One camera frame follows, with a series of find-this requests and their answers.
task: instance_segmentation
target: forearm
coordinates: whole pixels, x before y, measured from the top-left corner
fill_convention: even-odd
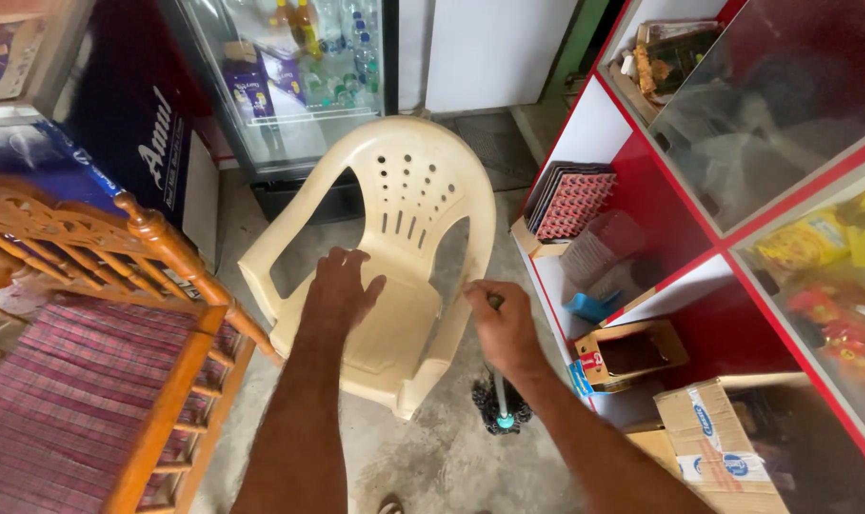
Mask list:
[[[590,512],[714,512],[625,435],[585,407],[551,368],[513,379],[575,475]]]
[[[346,337],[344,330],[322,332],[303,323],[232,512],[346,514],[347,472],[337,418]]]

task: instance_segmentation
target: hand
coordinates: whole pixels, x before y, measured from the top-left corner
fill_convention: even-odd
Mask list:
[[[334,247],[318,260],[315,278],[302,308],[303,327],[344,331],[359,326],[385,289],[387,278],[379,275],[363,290],[361,268],[371,257],[361,250]]]
[[[504,299],[499,310],[489,296]],[[511,282],[478,280],[464,286],[464,297],[473,308],[473,318],[484,356],[509,380],[549,372],[547,358],[537,342],[531,299]]]

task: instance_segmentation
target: black mop head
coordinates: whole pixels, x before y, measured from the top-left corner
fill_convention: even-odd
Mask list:
[[[534,413],[530,406],[525,402],[515,386],[505,380],[506,383],[506,405],[508,414],[515,416],[515,424],[510,428],[499,426],[499,400],[495,395],[495,378],[493,372],[490,372],[489,380],[476,380],[473,382],[473,391],[471,397],[473,404],[480,409],[480,415],[484,418],[484,426],[486,431],[492,435],[519,434],[521,425],[531,421]]]

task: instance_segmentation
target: plastic chair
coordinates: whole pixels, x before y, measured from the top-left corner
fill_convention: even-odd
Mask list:
[[[377,275],[387,275],[388,283],[375,309],[347,338],[341,389],[410,419],[448,370],[461,341],[471,314],[461,286],[483,278],[489,264],[495,238],[493,188],[471,148],[436,123],[391,116],[347,134],[239,261],[273,325],[270,342],[282,356],[289,356],[314,272],[284,299],[270,280],[270,266],[347,168],[356,173],[366,203],[358,248],[372,260],[363,265],[363,285]],[[436,248],[463,217],[470,218],[470,237],[461,277],[424,355],[442,306],[428,282]]]

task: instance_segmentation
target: wooden bed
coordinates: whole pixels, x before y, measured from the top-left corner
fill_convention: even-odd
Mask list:
[[[0,288],[15,279],[56,292],[187,313],[197,320],[101,509],[187,512],[254,346],[279,367],[283,359],[161,213],[141,208],[128,193],[118,194],[115,204],[128,216],[79,202],[57,202],[25,181],[0,176]],[[241,334],[234,354],[214,346],[224,322]],[[196,383],[208,359],[227,369],[218,386]],[[192,391],[212,401],[206,421],[197,426],[179,421]],[[162,465],[160,455],[174,429],[194,433],[193,447],[187,461]],[[162,502],[139,507],[154,473],[169,475],[164,493],[157,496]]]

